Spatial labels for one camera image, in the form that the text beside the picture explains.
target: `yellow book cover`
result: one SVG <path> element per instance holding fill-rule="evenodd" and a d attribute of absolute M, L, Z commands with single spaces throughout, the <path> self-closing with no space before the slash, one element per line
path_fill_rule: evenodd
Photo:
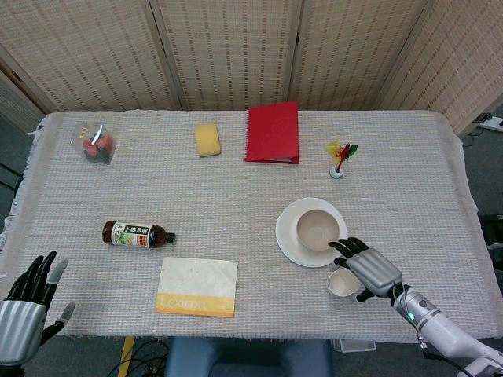
<path fill-rule="evenodd" d="M 234 317 L 237 262 L 163 259 L 156 311 L 194 316 Z"/>

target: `table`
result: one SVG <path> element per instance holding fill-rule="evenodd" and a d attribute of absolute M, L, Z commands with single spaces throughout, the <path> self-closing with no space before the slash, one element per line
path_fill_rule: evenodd
<path fill-rule="evenodd" d="M 103 122 L 118 142 L 110 166 L 69 144 L 75 122 Z M 222 154 L 201 159 L 194 126 L 217 122 Z M 414 342 L 385 299 L 363 304 L 325 289 L 331 266 L 306 269 L 278 249 L 283 208 L 332 203 L 348 232 L 380 250 L 404 280 L 476 337 L 503 335 L 503 300 L 468 190 L 461 142 L 434 112 L 299 112 L 300 164 L 244 163 L 246 112 L 62 112 L 34 147 L 0 261 L 0 293 L 38 254 L 68 258 L 48 322 L 67 302 L 67 335 L 202 335 Z M 343 178 L 325 146 L 358 144 Z M 175 247 L 113 247 L 107 220 L 177 233 Z M 235 317 L 155 313 L 163 257 L 239 262 Z"/>

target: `bottle label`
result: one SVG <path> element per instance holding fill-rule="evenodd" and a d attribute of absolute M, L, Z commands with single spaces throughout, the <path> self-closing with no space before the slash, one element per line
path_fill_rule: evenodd
<path fill-rule="evenodd" d="M 149 247 L 151 225 L 116 222 L 112 228 L 114 245 Z"/>

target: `red folder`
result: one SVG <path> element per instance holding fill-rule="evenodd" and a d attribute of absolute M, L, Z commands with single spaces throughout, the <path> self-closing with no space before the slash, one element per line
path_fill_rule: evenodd
<path fill-rule="evenodd" d="M 248 142 L 244 161 L 299 163 L 297 102 L 248 109 Z"/>

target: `white cup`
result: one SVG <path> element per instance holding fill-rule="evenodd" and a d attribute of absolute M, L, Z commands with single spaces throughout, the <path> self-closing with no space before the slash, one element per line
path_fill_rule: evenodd
<path fill-rule="evenodd" d="M 337 297 L 350 296 L 360 289 L 360 280 L 349 269 L 339 267 L 330 274 L 327 288 Z"/>
<path fill-rule="evenodd" d="M 299 242 L 314 251 L 325 251 L 330 248 L 329 242 L 339 239 L 337 220 L 324 210 L 309 210 L 297 221 Z"/>

